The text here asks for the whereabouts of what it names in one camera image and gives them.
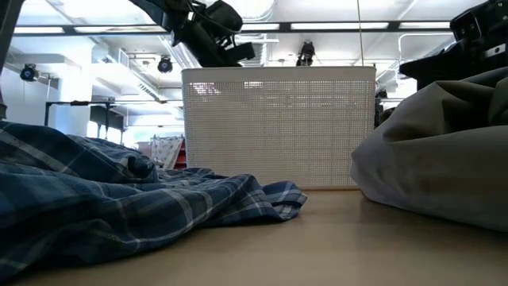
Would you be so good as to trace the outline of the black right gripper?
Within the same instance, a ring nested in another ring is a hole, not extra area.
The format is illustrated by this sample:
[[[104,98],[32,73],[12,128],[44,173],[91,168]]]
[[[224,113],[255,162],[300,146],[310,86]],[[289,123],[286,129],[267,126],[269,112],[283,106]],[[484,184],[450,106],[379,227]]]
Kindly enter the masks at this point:
[[[417,81],[421,90],[440,80],[466,76],[468,65],[486,70],[507,66],[507,0],[488,0],[450,21],[458,44],[401,64],[399,72]]]

